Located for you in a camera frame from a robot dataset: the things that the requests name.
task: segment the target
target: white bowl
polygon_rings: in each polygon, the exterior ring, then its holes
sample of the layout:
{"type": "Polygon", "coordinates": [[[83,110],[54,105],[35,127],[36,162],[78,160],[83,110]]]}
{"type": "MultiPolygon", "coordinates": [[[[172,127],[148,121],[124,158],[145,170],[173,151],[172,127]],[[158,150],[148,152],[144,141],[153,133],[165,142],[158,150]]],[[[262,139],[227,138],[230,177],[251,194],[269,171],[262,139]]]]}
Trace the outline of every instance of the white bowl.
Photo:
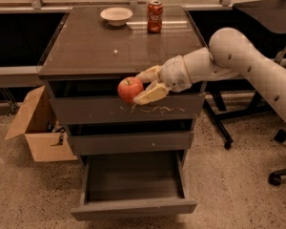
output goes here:
{"type": "Polygon", "coordinates": [[[115,27],[125,25],[126,21],[133,16],[133,12],[126,8],[109,8],[101,12],[101,17],[115,27]]]}

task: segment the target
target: floor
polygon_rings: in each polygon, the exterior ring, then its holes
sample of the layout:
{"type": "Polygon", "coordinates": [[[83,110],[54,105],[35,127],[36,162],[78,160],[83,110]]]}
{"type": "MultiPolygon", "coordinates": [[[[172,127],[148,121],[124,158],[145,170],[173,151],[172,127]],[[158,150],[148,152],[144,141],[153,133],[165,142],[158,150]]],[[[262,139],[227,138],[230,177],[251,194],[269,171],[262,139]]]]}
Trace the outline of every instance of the floor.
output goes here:
{"type": "MultiPolygon", "coordinates": [[[[231,109],[248,97],[226,98],[231,109]]],[[[0,229],[4,228],[282,228],[286,229],[286,177],[278,187],[268,175],[286,167],[286,141],[274,141],[285,124],[274,113],[224,122],[235,142],[224,140],[203,111],[184,165],[190,215],[139,219],[76,221],[81,166],[77,161],[36,163],[23,136],[4,141],[13,115],[0,114],[0,229]]]]}

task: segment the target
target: caster wheel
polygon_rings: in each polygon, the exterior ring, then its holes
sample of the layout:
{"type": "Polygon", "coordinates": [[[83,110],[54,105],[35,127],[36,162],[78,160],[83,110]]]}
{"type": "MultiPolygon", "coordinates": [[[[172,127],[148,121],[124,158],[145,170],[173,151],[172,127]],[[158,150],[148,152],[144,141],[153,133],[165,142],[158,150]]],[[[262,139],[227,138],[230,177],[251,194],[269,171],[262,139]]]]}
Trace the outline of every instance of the caster wheel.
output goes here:
{"type": "Polygon", "coordinates": [[[225,142],[225,149],[231,149],[231,142],[225,142]]]}
{"type": "Polygon", "coordinates": [[[286,136],[282,132],[278,132],[275,136],[275,141],[284,142],[286,140],[286,136]]]}
{"type": "Polygon", "coordinates": [[[280,179],[279,175],[270,174],[269,178],[268,178],[268,181],[269,181],[270,184],[272,184],[274,186],[279,186],[280,182],[281,182],[281,179],[280,179]]]}

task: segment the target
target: cabinet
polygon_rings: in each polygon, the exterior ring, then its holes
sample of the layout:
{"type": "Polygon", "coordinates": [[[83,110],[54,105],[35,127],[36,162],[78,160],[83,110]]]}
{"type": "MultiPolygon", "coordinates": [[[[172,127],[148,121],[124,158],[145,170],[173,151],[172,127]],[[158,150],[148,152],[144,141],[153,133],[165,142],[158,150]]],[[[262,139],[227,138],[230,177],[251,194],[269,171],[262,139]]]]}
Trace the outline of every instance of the cabinet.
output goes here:
{"type": "Polygon", "coordinates": [[[180,7],[166,7],[159,34],[146,32],[146,7],[111,27],[105,8],[73,8],[39,76],[84,166],[78,220],[191,213],[182,165],[201,112],[201,84],[145,106],[117,95],[122,78],[201,48],[180,7]]]}

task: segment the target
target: can lid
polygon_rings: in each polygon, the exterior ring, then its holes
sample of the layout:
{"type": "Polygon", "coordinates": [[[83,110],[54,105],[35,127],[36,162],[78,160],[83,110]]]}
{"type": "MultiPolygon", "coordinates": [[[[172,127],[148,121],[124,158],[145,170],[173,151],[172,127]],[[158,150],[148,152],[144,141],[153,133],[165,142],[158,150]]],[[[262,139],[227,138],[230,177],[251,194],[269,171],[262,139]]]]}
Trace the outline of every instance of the can lid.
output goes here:
{"type": "Polygon", "coordinates": [[[150,2],[150,4],[152,4],[152,5],[160,5],[161,2],[158,1],[158,0],[153,0],[153,1],[150,2]]]}

